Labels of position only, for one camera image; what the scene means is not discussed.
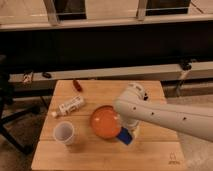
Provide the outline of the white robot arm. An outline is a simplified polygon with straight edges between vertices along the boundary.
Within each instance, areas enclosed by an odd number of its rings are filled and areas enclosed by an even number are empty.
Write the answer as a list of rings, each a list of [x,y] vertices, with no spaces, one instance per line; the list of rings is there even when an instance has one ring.
[[[144,87],[131,82],[114,101],[113,108],[126,128],[145,121],[213,142],[213,108],[160,104],[146,97]]]

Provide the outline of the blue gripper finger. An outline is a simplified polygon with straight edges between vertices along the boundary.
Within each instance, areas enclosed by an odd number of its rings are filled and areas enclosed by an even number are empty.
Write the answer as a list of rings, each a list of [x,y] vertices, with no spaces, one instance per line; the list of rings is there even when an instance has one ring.
[[[124,127],[121,128],[121,131],[117,135],[117,138],[126,145],[129,145],[133,140],[131,134]]]

